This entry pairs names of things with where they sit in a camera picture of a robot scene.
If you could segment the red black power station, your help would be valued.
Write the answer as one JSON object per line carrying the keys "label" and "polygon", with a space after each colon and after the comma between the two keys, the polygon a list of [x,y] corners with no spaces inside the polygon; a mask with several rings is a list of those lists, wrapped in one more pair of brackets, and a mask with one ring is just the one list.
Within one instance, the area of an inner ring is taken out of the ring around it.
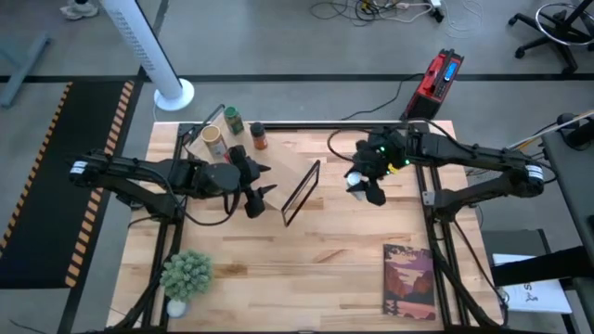
{"label": "red black power station", "polygon": [[432,120],[441,108],[463,61],[464,57],[454,49],[442,49],[424,72],[400,120]]}

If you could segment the orange spice bottle black lid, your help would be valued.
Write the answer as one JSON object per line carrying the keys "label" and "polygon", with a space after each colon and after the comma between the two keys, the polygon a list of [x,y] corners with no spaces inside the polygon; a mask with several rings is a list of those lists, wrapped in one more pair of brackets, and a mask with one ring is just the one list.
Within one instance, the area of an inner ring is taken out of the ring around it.
{"label": "orange spice bottle black lid", "polygon": [[256,149],[264,150],[267,148],[267,139],[265,127],[260,122],[253,122],[250,125],[250,132],[252,135],[252,142]]}

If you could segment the dark grey desk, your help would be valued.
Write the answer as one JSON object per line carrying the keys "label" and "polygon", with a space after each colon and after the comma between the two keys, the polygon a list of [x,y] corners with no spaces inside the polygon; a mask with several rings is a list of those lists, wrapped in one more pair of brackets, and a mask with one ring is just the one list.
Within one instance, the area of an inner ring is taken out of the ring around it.
{"label": "dark grey desk", "polygon": [[594,141],[577,150],[553,132],[544,135],[543,143],[575,229],[594,263]]}

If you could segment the landscape cover book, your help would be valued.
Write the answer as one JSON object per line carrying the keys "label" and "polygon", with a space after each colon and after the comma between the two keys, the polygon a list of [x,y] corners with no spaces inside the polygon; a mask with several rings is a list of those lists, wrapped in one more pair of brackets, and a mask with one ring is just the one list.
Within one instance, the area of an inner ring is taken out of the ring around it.
{"label": "landscape cover book", "polygon": [[383,245],[382,313],[435,320],[432,253],[427,249]]}

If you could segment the white lid spice jar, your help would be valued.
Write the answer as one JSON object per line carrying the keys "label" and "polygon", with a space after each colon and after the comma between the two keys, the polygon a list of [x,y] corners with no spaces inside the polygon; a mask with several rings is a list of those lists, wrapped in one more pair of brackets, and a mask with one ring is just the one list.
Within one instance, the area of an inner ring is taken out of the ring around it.
{"label": "white lid spice jar", "polygon": [[354,198],[361,201],[366,198],[366,194],[364,190],[353,190],[350,191],[350,188],[353,186],[357,186],[361,183],[361,173],[359,172],[350,172],[346,176],[346,188],[347,192],[351,194]]}

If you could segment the green lid spice jar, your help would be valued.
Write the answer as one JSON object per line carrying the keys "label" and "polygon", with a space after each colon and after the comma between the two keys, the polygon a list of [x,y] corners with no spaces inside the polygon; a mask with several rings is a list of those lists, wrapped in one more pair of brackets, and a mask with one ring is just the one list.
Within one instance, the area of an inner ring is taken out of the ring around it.
{"label": "green lid spice jar", "polygon": [[227,107],[224,110],[224,119],[232,135],[238,135],[244,131],[243,120],[236,108]]}

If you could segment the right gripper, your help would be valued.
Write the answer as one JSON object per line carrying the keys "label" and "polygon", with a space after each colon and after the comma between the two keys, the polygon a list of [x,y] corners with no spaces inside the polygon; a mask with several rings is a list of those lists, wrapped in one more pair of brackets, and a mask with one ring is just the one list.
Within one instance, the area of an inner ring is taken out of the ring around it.
{"label": "right gripper", "polygon": [[366,182],[349,186],[348,192],[365,192],[369,203],[382,206],[386,202],[384,191],[378,181],[391,175],[389,165],[398,170],[407,167],[410,160],[406,154],[407,131],[396,127],[376,128],[368,132],[366,139],[355,143],[355,154],[351,158],[353,165],[344,174],[361,173]]}

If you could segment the person's shoe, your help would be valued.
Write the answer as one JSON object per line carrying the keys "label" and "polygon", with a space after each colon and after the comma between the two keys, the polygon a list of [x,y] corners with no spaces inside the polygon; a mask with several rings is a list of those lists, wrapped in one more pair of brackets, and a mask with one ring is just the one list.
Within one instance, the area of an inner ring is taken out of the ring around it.
{"label": "person's shoe", "polygon": [[68,20],[89,19],[98,15],[98,7],[91,0],[68,0],[59,11]]}

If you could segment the wooden shelf black metal frame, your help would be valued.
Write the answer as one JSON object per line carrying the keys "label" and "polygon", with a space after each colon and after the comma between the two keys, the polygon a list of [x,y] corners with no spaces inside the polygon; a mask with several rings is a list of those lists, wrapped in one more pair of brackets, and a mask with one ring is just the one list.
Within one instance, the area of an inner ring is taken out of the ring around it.
{"label": "wooden shelf black metal frame", "polygon": [[268,146],[264,150],[256,149],[250,132],[252,123],[243,121],[244,131],[238,135],[232,135],[224,119],[224,110],[216,110],[209,121],[199,126],[196,131],[197,137],[189,141],[188,151],[201,160],[212,163],[227,163],[216,161],[200,140],[200,132],[205,126],[218,126],[228,148],[242,145],[253,160],[271,167],[270,171],[260,173],[260,177],[252,182],[252,188],[277,185],[277,187],[265,194],[264,203],[279,211],[283,224],[288,226],[316,188],[320,162],[310,161],[288,148],[282,141],[276,140],[266,127],[265,133]]}

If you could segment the grey desk foot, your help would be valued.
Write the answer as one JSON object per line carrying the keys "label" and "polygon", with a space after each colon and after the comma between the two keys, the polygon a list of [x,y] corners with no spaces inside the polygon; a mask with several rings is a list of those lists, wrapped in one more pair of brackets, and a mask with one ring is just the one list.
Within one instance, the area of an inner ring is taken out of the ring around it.
{"label": "grey desk foot", "polygon": [[8,61],[14,68],[8,76],[5,88],[0,91],[0,107],[11,107],[24,79],[30,74],[49,44],[48,32],[40,32],[25,51],[10,47],[6,40],[0,39],[0,58]]}

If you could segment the black metal table frame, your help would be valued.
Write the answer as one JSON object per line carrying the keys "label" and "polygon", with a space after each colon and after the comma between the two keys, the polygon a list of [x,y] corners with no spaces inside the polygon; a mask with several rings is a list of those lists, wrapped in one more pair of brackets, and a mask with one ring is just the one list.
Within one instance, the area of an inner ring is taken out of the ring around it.
{"label": "black metal table frame", "polygon": [[383,181],[385,205],[346,193],[343,153],[355,132],[330,135],[328,122],[272,122],[269,136],[321,164],[318,184],[291,224],[276,210],[251,220],[243,212],[219,223],[217,200],[191,201],[194,221],[181,246],[213,260],[210,289],[190,303],[172,332],[207,331],[436,331],[439,318],[416,320],[381,309],[387,243],[428,244],[413,168]]}

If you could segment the tan lid spice jar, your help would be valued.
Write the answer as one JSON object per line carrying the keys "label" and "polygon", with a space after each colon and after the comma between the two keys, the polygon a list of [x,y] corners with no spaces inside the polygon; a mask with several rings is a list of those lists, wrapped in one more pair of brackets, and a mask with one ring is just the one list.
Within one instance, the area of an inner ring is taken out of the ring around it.
{"label": "tan lid spice jar", "polygon": [[200,132],[200,140],[216,161],[228,162],[228,147],[218,126],[205,126]]}

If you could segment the white printed paper sheet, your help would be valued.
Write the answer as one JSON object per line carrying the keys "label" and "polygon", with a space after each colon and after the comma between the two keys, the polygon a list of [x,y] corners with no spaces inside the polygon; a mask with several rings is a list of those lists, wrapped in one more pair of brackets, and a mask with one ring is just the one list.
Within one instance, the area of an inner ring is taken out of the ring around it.
{"label": "white printed paper sheet", "polygon": [[497,291],[513,312],[562,315],[573,312],[559,279],[503,286]]}

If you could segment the black power strip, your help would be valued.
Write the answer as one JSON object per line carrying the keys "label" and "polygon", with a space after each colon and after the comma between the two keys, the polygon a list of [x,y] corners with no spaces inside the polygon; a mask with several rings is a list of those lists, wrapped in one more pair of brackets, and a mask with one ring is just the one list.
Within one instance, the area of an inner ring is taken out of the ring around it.
{"label": "black power strip", "polygon": [[430,15],[436,20],[437,23],[441,23],[445,17],[442,6],[442,0],[424,0],[431,6]]}

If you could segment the green potted artificial plant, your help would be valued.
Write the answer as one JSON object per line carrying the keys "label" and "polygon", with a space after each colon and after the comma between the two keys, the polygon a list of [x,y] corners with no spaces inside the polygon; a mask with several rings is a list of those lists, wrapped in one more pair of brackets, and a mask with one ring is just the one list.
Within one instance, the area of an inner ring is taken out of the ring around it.
{"label": "green potted artificial plant", "polygon": [[171,318],[180,318],[191,300],[206,293],[213,282],[213,261],[201,252],[184,250],[171,256],[163,264],[160,286],[169,299],[166,313]]}

